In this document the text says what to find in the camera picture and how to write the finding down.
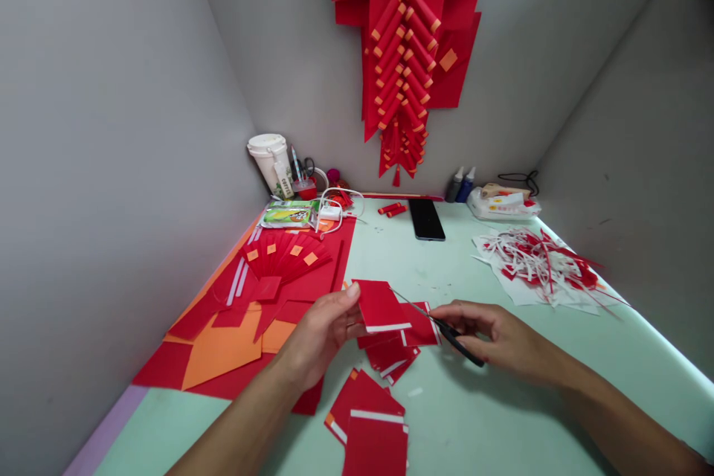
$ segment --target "light green desk surface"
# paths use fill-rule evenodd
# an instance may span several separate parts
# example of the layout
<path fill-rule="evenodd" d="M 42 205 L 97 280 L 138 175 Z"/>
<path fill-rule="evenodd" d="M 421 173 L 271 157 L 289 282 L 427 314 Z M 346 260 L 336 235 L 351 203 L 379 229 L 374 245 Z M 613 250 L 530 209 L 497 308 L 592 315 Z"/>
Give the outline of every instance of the light green desk surface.
<path fill-rule="evenodd" d="M 498 303 L 591 366 L 644 411 L 709 459 L 714 458 L 714 387 L 635 311 L 621 319 L 559 307 L 512 305 L 491 268 L 474 260 L 471 242 L 489 228 L 461 205 L 436 203 L 445 242 L 414 238 L 408 213 L 377 214 L 389 202 L 368 199 L 357 222 L 347 279 L 387 280 L 412 301 L 432 306 L 455 298 Z M 597 259 L 607 265 L 607 259 Z M 344 449 L 324 427 L 352 367 L 370 369 L 350 342 L 325 378 L 317 415 L 292 415 L 263 470 L 265 475 L 339 475 Z M 423 393 L 409 397 L 421 387 Z M 469 475 L 600 475 L 614 470 L 554 393 L 486 366 L 477 369 L 448 345 L 422 354 L 392 387 L 406 408 L 410 476 L 448 471 Z M 97 471 L 99 475 L 162 475 L 198 439 L 228 402 L 151 389 Z"/>

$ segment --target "smartphone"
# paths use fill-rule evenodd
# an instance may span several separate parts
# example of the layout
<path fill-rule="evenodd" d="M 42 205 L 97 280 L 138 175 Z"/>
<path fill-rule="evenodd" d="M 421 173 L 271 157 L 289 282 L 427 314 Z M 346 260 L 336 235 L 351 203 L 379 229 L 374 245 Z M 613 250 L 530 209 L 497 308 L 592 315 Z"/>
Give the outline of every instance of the smartphone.
<path fill-rule="evenodd" d="M 439 214 L 431 199 L 409 199 L 409 213 L 417 239 L 446 240 Z"/>

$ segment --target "scissors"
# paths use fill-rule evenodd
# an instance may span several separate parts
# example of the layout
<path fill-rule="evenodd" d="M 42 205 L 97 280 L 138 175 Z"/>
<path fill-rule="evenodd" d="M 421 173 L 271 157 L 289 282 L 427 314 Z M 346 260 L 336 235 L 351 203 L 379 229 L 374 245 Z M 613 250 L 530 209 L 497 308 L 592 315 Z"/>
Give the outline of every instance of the scissors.
<path fill-rule="evenodd" d="M 409 301 L 406 297 L 401 295 L 400 293 L 397 292 L 397 290 L 393 289 L 390 287 L 390 290 L 397 294 L 401 299 L 412 305 L 413 308 L 418 310 L 421 314 L 426 316 L 429 320 L 433 321 L 437 327 L 439 328 L 439 331 L 441 331 L 441 334 L 444 335 L 444 338 L 448 340 L 448 342 L 455 347 L 461 355 L 466 357 L 468 360 L 470 360 L 473 364 L 475 364 L 478 367 L 483 366 L 483 361 L 481 361 L 477 356 L 475 356 L 473 353 L 468 351 L 464 346 L 461 345 L 461 343 L 456 339 L 457 336 L 461 336 L 461 333 L 459 333 L 456 329 L 451 327 L 449 324 L 447 324 L 445 321 L 440 320 L 439 318 L 432 318 L 430 315 L 428 315 L 426 312 L 421 310 L 418 306 L 414 305 L 411 301 Z"/>

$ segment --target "orange paper sheet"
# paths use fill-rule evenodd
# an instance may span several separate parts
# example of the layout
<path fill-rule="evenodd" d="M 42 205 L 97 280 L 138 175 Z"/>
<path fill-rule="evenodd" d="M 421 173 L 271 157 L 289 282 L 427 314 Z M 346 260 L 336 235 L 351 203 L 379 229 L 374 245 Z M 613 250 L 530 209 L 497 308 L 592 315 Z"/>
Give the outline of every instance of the orange paper sheet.
<path fill-rule="evenodd" d="M 263 352 L 278 353 L 288 337 L 295 331 L 296 324 L 273 320 L 268 329 L 263 333 Z"/>
<path fill-rule="evenodd" d="M 260 312 L 251 310 L 246 312 L 240 327 L 204 329 L 193 341 L 181 390 L 195 387 L 259 359 L 263 343 L 260 339 L 253 343 L 259 320 Z"/>

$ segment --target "right hand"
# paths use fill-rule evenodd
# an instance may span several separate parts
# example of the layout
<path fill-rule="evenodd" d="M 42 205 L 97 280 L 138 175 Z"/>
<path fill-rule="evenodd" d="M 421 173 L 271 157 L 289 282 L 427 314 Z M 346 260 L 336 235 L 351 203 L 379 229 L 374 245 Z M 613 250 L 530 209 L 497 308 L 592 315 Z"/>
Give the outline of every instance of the right hand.
<path fill-rule="evenodd" d="M 457 340 L 482 361 L 534 385 L 563 386 L 568 368 L 577 362 L 499 305 L 454 300 L 430 314 L 461 333 Z M 490 340 L 478 338 L 477 333 Z"/>

